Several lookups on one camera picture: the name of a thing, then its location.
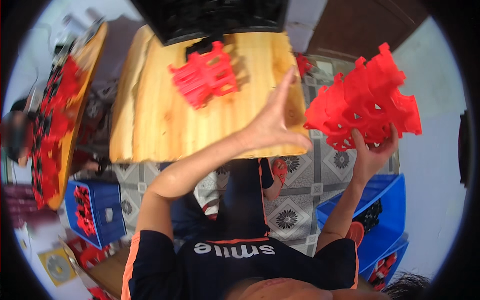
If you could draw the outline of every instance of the wood grain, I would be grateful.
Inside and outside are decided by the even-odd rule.
[[[114,106],[112,162],[175,161],[242,129],[258,114],[288,68],[296,66],[285,33],[226,35],[224,51],[231,57],[239,91],[213,96],[206,107],[194,110],[172,84],[167,66],[183,65],[185,48],[198,40],[164,47],[148,26],[139,29]],[[305,103],[298,70],[296,76],[298,80],[289,90],[285,119],[290,130],[308,136],[303,128]],[[305,153],[306,149],[281,145],[239,158]]]
[[[102,55],[105,37],[107,35],[107,23],[103,23],[98,29],[96,35],[85,45],[77,55],[72,55],[77,65],[81,68],[80,92],[76,97],[69,100],[67,109],[69,117],[75,118],[75,128],[66,133],[59,141],[61,152],[61,169],[59,172],[59,193],[48,200],[50,208],[57,210],[65,196],[68,177],[70,176],[70,166],[72,156],[75,150],[78,128],[82,121],[85,105],[87,103],[88,91],[95,75],[96,67],[100,56]]]

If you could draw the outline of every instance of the blue plastic crate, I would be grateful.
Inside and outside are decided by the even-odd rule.
[[[328,216],[343,193],[317,206],[315,211],[318,227],[323,228]],[[375,175],[367,183],[353,217],[362,213],[379,198],[382,199],[383,212],[379,224],[363,237],[358,247],[359,273],[377,262],[384,253],[402,236],[405,229],[405,177],[403,174]]]
[[[77,186],[86,187],[90,196],[90,208],[95,224],[95,235],[87,236],[77,225],[77,202],[73,192]],[[118,184],[97,180],[69,180],[65,192],[65,210],[72,230],[85,241],[102,249],[126,234],[121,210]]]
[[[382,258],[385,258],[389,256],[390,254],[396,252],[396,261],[390,268],[390,271],[388,272],[388,275],[385,277],[385,284],[388,285],[390,280],[392,279],[393,275],[395,274],[396,269],[398,268],[398,265],[402,261],[403,255],[405,254],[405,251],[407,250],[408,247],[408,241],[401,237],[393,246],[391,246],[387,252],[383,255]],[[372,265],[367,267],[363,273],[360,273],[360,275],[365,279],[369,280],[370,276],[372,276],[373,270],[375,269],[375,264],[378,262],[374,262]]]

